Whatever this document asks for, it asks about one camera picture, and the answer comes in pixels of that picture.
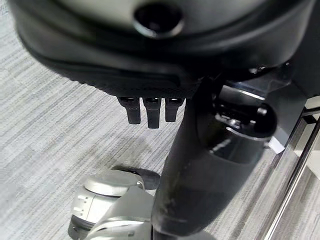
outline round hole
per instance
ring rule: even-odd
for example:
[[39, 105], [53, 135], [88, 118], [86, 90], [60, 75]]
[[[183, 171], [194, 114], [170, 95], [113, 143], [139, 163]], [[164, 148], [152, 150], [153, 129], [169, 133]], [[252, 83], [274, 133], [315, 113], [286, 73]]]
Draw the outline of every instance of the round hole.
[[133, 25], [145, 37], [169, 38], [181, 32], [183, 16], [181, 11], [173, 5], [151, 3], [135, 11]]

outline floor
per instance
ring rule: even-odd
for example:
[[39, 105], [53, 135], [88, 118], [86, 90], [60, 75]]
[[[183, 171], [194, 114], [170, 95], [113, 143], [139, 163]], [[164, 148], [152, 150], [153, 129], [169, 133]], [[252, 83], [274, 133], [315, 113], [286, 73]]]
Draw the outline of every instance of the floor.
[[[161, 173], [183, 117], [160, 129], [127, 123], [113, 96], [63, 78], [23, 48], [0, 0], [0, 239], [69, 240], [82, 179], [116, 164]], [[268, 149], [242, 190], [206, 228], [218, 240], [262, 239], [296, 165], [297, 134], [281, 155]], [[320, 182], [306, 171], [274, 239], [320, 239]]]

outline metal rod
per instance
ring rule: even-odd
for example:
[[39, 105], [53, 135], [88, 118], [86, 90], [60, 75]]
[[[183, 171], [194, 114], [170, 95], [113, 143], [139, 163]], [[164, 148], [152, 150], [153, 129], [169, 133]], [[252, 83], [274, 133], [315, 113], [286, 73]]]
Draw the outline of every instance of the metal rod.
[[312, 149], [314, 147], [314, 143], [317, 141], [317, 139], [319, 137], [319, 134], [318, 134], [319, 129], [320, 129], [320, 118], [316, 122], [316, 124], [313, 128], [313, 131], [312, 131], [312, 133], [311, 133], [311, 135], [310, 135], [310, 137], [309, 137], [309, 139], [308, 139], [308, 141], [302, 151], [302, 154], [297, 162], [297, 165], [291, 175], [289, 184], [285, 190], [285, 194], [284, 194], [284, 197], [281, 201], [281, 204], [276, 212], [276, 215], [272, 221], [272, 224], [270, 225], [268, 231], [266, 232], [266, 234], [264, 236], [265, 240], [271, 240], [272, 235], [274, 234], [274, 232], [279, 224], [279, 221], [280, 221], [282, 215], [284, 214], [284, 212], [290, 202], [292, 195], [295, 192], [295, 189], [299, 183], [299, 180], [300, 180], [300, 178], [306, 168], [307, 160], [308, 160], [310, 153], [312, 152]]
[[310, 116], [313, 114], [320, 114], [320, 106], [304, 110], [302, 113], [302, 117]]

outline chrome pole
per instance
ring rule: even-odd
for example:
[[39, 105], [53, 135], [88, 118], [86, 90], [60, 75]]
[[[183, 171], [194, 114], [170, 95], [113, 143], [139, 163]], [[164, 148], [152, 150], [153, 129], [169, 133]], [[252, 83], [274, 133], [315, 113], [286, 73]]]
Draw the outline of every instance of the chrome pole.
[[276, 215], [268, 229], [268, 231], [266, 232], [265, 236], [264, 236], [264, 239], [265, 240], [271, 240], [272, 239], [272, 236], [280, 222], [280, 219], [282, 217], [282, 215], [284, 214], [289, 202], [290, 202], [290, 199], [292, 197], [292, 195], [294, 194], [295, 192], [295, 189], [301, 179], [301, 176], [306, 168], [306, 164], [307, 164], [307, 160], [310, 156], [310, 153], [312, 152], [312, 149], [314, 147], [314, 143], [317, 141], [318, 137], [319, 137], [319, 129], [320, 129], [320, 118], [317, 120], [314, 128], [313, 128], [313, 131], [302, 151], [302, 154], [296, 164], [296, 167], [291, 175], [291, 178], [290, 178], [290, 181], [289, 181], [289, 184], [285, 190], [285, 194], [284, 194], [284, 197], [281, 201], [281, 204], [276, 212]]

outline gray striped carpet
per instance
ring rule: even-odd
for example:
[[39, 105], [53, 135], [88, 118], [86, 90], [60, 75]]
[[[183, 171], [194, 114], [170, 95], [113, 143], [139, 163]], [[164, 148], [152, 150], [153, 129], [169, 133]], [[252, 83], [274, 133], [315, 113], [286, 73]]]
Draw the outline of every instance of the gray striped carpet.
[[[71, 203], [83, 177], [116, 164], [161, 172], [183, 111], [176, 123], [166, 123], [162, 109], [158, 130], [147, 128], [145, 111], [140, 125], [129, 125], [115, 97], [32, 59], [17, 38], [4, 0], [0, 63], [2, 240], [69, 240]], [[242, 190], [206, 228], [215, 238], [262, 238], [296, 164], [293, 146], [304, 126], [281, 158], [265, 152]], [[280, 223], [277, 239], [320, 239], [317, 181], [310, 172], [304, 176], [303, 200], [293, 204], [300, 210], [285, 215], [294, 220]]]

